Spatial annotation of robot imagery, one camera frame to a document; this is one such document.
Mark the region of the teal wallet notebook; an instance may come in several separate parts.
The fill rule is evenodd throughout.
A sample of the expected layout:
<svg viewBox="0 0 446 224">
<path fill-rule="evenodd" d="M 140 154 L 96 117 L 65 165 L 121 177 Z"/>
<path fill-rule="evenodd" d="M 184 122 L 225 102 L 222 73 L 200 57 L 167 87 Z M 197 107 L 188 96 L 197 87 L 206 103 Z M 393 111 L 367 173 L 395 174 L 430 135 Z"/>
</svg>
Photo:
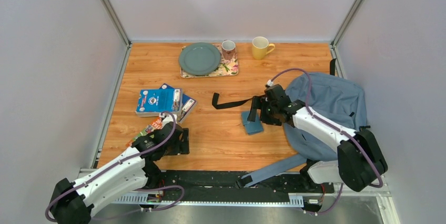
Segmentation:
<svg viewBox="0 0 446 224">
<path fill-rule="evenodd" d="M 247 135 L 254 135 L 264 131 L 259 115 L 256 114 L 255 121 L 248 120 L 249 111 L 241 112 L 242 125 Z"/>
</svg>

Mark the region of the light blue paperback book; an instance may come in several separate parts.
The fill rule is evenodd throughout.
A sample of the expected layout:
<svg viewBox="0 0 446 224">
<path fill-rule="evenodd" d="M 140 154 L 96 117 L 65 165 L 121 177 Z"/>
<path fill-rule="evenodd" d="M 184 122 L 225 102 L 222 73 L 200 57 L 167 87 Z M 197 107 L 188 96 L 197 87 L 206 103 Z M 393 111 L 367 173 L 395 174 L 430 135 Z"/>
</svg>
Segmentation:
<svg viewBox="0 0 446 224">
<path fill-rule="evenodd" d="M 182 89 L 142 89 L 135 114 L 139 117 L 153 117 L 168 111 L 174 115 L 180 115 L 182 97 Z"/>
</svg>

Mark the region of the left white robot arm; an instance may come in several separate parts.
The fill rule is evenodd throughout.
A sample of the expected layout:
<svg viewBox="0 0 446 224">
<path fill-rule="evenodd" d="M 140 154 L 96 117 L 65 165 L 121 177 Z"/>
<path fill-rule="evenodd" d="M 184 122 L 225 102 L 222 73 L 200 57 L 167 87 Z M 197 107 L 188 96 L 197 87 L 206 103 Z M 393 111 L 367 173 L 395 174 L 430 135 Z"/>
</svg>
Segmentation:
<svg viewBox="0 0 446 224">
<path fill-rule="evenodd" d="M 45 217 L 55 223 L 89 223 L 110 203 L 134 190 L 158 191 L 164 156 L 189 154 L 189 129 L 170 112 L 161 113 L 161 128 L 137 137 L 129 147 L 99 169 L 54 188 Z"/>
</svg>

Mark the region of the orange treehouse book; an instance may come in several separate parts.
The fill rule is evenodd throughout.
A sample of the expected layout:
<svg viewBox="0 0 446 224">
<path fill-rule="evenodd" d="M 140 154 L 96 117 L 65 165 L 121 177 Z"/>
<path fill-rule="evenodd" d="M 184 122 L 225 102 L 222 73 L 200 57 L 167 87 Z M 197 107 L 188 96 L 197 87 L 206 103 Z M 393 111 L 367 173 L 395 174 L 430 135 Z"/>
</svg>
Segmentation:
<svg viewBox="0 0 446 224">
<path fill-rule="evenodd" d="M 132 138 L 127 144 L 126 147 L 130 147 L 132 145 L 132 143 L 139 137 L 141 136 L 145 136 L 148 133 L 153 132 L 154 130 L 157 129 L 162 129 L 162 121 L 161 118 L 158 117 L 157 119 L 155 119 L 151 124 L 147 125 L 142 131 L 140 131 L 134 138 Z"/>
</svg>

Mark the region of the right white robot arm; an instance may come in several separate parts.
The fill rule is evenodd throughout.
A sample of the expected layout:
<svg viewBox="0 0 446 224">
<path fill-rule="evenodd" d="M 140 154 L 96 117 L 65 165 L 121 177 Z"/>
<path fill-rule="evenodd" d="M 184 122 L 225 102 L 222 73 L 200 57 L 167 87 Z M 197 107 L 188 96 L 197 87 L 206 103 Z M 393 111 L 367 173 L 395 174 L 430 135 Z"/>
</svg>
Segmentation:
<svg viewBox="0 0 446 224">
<path fill-rule="evenodd" d="M 299 153 L 243 176 L 236 183 L 239 188 L 253 186 L 299 165 L 304 165 L 300 171 L 300 185 L 307 192 L 330 182 L 344 184 L 356 192 L 368 186 L 381 188 L 384 185 L 382 175 L 388 165 L 371 131 L 335 123 L 308 103 L 292 101 L 278 84 L 269 85 L 259 100 L 262 122 L 289 125 L 309 133 L 328 146 L 336 157 L 325 161 L 322 157 L 310 158 Z"/>
</svg>

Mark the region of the blue fabric backpack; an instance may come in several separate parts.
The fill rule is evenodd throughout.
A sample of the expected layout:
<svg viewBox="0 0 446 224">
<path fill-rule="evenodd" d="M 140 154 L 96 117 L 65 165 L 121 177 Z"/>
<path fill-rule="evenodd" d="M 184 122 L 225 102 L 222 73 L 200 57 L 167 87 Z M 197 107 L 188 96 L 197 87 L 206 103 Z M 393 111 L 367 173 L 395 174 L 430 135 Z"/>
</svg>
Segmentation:
<svg viewBox="0 0 446 224">
<path fill-rule="evenodd" d="M 247 124 L 282 126 L 297 154 L 243 176 L 237 188 L 296 166 L 311 183 L 339 182 L 355 191 L 376 179 L 363 89 L 336 76 L 335 67 L 332 60 L 328 74 L 303 71 L 287 88 L 270 79 L 265 93 L 250 99 Z"/>
</svg>

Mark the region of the dark blue paperback book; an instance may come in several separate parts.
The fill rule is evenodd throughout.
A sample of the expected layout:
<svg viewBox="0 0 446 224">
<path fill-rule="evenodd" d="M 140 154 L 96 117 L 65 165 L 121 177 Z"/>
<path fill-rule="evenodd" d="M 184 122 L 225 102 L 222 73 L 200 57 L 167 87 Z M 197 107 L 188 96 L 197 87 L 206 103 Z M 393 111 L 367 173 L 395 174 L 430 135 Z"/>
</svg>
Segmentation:
<svg viewBox="0 0 446 224">
<path fill-rule="evenodd" d="M 167 85 L 164 83 L 160 86 L 159 89 L 175 89 L 170 85 Z M 181 90 L 182 98 L 181 98 L 181 112 L 177 116 L 177 122 L 178 123 L 184 123 L 186 120 L 186 117 L 191 114 L 193 108 L 196 106 L 197 101 L 190 96 L 184 94 L 184 92 Z M 157 98 L 156 103 L 160 100 L 161 94 L 156 95 L 155 98 Z"/>
</svg>

